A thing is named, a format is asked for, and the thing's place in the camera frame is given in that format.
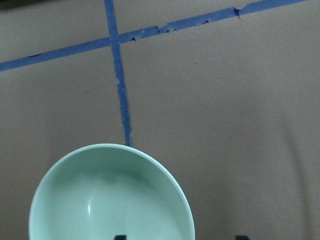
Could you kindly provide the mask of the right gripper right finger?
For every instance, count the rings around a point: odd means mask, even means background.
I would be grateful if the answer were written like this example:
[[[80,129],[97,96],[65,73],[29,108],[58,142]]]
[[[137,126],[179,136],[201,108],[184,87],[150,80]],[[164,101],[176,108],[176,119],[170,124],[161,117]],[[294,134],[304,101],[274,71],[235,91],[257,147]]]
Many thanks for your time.
[[[247,235],[236,235],[235,240],[250,240]]]

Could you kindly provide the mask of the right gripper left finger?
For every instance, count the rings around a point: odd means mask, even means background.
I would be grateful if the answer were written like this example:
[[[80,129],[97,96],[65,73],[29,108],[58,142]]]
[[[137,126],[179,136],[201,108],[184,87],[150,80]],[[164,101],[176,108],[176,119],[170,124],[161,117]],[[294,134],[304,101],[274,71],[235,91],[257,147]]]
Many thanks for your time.
[[[114,240],[127,240],[127,236],[122,234],[122,235],[116,235],[114,237]]]

